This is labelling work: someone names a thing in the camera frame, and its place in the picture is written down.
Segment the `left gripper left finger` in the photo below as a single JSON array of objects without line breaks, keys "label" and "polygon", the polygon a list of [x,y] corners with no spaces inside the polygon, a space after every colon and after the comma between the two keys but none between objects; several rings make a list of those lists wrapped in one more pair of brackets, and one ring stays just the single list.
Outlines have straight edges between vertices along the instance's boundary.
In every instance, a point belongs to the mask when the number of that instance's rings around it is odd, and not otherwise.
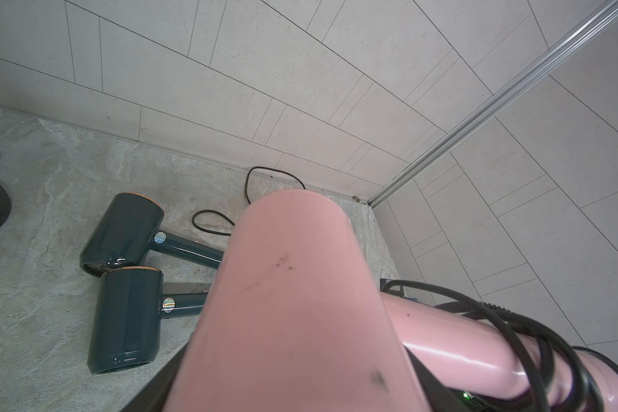
[{"label": "left gripper left finger", "polygon": [[184,345],[121,411],[161,412],[180,370],[187,347],[187,344]]}]

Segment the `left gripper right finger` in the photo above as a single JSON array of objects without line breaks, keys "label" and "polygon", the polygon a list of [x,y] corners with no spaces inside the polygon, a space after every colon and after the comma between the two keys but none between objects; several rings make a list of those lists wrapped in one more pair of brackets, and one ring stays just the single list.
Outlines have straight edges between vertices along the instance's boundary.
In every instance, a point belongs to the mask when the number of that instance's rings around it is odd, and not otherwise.
[{"label": "left gripper right finger", "polygon": [[439,412],[467,412],[467,408],[455,397],[453,392],[443,386],[441,382],[421,363],[411,350],[406,350],[410,358],[415,375],[426,395],[432,411]]}]

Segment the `pink hair dryer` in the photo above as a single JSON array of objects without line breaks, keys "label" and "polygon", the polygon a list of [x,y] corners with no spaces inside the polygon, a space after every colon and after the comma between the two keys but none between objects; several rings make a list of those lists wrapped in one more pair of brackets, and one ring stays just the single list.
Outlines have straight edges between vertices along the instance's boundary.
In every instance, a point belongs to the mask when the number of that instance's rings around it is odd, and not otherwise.
[{"label": "pink hair dryer", "polygon": [[348,216],[281,190],[238,220],[166,411],[432,411],[406,350],[464,405],[618,411],[618,366],[523,315],[430,284],[378,286]]}]

